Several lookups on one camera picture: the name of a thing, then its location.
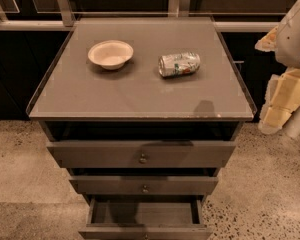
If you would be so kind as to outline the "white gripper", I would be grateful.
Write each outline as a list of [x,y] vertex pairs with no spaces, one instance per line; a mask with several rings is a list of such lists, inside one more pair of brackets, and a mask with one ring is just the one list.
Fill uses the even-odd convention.
[[[276,49],[278,27],[271,29],[255,44],[255,49],[271,52]],[[280,76],[273,74],[268,82],[265,103],[259,115],[258,129],[275,134],[300,107],[300,69],[288,67]]]

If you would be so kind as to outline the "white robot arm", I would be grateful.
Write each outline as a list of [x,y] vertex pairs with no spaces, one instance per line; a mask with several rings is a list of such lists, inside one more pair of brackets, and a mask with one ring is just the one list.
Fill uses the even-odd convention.
[[255,49],[275,53],[277,62],[286,67],[280,76],[273,74],[268,82],[258,129],[275,134],[289,122],[297,130],[300,117],[300,0],[297,0],[281,22],[255,44]]

